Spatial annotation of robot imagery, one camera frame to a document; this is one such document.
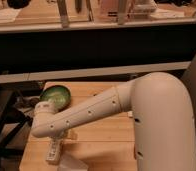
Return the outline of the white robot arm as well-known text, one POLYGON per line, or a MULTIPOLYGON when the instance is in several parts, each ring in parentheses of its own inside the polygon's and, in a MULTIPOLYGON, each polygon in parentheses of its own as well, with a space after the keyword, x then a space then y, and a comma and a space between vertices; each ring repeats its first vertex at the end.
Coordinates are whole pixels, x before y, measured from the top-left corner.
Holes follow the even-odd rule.
POLYGON ((191 98, 177 77, 164 72, 113 86, 59 113, 40 102, 32 135, 61 137, 71 128, 128 111, 133 112, 138 171, 196 171, 191 98))

